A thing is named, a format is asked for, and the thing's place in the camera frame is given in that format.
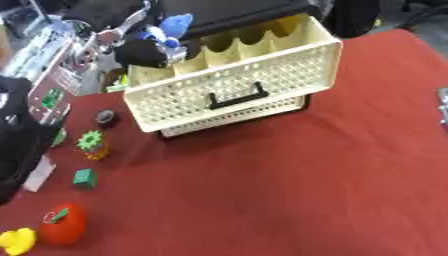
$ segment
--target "plastic toy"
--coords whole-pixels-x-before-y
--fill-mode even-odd
[[[73,185],[80,189],[89,189],[96,187],[98,176],[92,169],[79,170],[75,173]]]
[[[7,231],[0,235],[0,247],[11,256],[27,253],[35,243],[36,233],[29,228]]]
[[[48,244],[74,244],[85,233],[86,224],[86,213],[82,207],[73,203],[62,204],[45,215],[39,235]]]
[[[100,131],[89,131],[78,140],[78,148],[90,160],[100,161],[109,155],[109,144]]]
[[[52,88],[48,91],[48,94],[45,95],[42,99],[42,106],[45,108],[52,109],[56,106],[56,104],[63,97],[63,92],[59,89]]]
[[[95,121],[100,128],[106,129],[113,127],[117,123],[118,119],[119,117],[114,111],[105,109],[98,112]]]
[[[167,37],[181,38],[187,33],[193,22],[193,15],[190,13],[176,15],[166,18],[160,23],[160,28]]]

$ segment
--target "black drawer handle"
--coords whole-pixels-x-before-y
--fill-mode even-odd
[[[212,102],[210,106],[208,107],[210,110],[218,109],[218,108],[225,108],[232,105],[237,105],[240,103],[252,101],[252,100],[258,100],[262,98],[266,98],[269,96],[269,92],[265,91],[263,89],[263,86],[261,86],[260,82],[254,83],[255,88],[257,88],[257,92],[252,95],[243,96],[236,99],[226,100],[223,102],[218,102],[216,99],[216,94],[210,93],[208,96],[210,97],[210,101]]]

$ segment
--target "black bag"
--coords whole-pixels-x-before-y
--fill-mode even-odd
[[[379,13],[379,0],[336,0],[324,24],[339,37],[357,37],[373,28]]]
[[[0,1],[0,11],[6,11],[19,6],[19,0],[1,0]]]
[[[20,190],[65,120],[37,122],[28,111],[31,88],[27,79],[0,76],[0,206]]]

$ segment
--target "toy tomato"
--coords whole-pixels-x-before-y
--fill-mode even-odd
[[[86,214],[77,204],[62,204],[45,215],[39,234],[49,244],[77,242],[86,229]]]

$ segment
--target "green block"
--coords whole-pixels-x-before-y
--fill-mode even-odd
[[[98,178],[92,169],[83,169],[75,173],[73,185],[80,189],[90,189],[96,187]]]
[[[42,98],[42,106],[53,109],[61,98],[64,96],[64,93],[56,88],[50,89],[47,94]]]

